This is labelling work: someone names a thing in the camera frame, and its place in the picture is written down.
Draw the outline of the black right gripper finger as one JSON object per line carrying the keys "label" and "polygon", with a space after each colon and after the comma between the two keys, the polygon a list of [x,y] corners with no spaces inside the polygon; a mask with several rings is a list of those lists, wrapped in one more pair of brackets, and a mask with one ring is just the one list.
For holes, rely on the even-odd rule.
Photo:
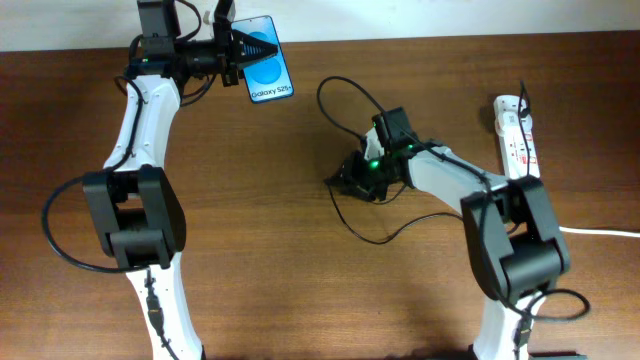
{"label": "black right gripper finger", "polygon": [[348,189],[353,185],[351,171],[345,167],[340,167],[333,175],[325,178],[323,183],[330,187]]}
{"label": "black right gripper finger", "polygon": [[376,200],[376,195],[374,193],[359,185],[348,185],[344,190],[344,194],[366,202],[373,202]]}

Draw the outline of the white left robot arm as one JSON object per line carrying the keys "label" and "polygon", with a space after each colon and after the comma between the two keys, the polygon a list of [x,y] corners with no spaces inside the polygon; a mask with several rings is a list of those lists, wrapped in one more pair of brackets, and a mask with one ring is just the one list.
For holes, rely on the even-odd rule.
{"label": "white left robot arm", "polygon": [[137,4],[142,33],[122,75],[127,108],[102,170],[82,180],[104,253],[133,286],[155,359],[203,359],[181,276],[186,219],[164,171],[171,124],[192,78],[234,86],[245,68],[274,57],[276,46],[235,30],[233,1],[216,4],[212,37],[183,36],[172,1]]}

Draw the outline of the blue Galaxy smartphone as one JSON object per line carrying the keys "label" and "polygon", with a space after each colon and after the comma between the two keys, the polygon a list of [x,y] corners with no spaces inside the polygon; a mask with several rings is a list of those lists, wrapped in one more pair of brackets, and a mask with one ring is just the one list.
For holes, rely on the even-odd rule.
{"label": "blue Galaxy smartphone", "polygon": [[249,98],[253,103],[265,103],[291,97],[294,87],[280,46],[277,30],[269,15],[237,20],[232,23],[239,30],[278,47],[278,53],[244,70]]}

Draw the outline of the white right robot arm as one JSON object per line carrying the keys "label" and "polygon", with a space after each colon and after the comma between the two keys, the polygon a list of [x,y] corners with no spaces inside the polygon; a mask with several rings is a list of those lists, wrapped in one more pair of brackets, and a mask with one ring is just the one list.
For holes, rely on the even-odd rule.
{"label": "white right robot arm", "polygon": [[568,246],[542,181],[509,179],[487,172],[434,140],[422,141],[401,108],[381,112],[360,136],[337,172],[330,191],[375,203],[390,185],[427,193],[462,221],[474,278],[485,295],[473,359],[528,359],[540,306],[560,290],[570,268]]}

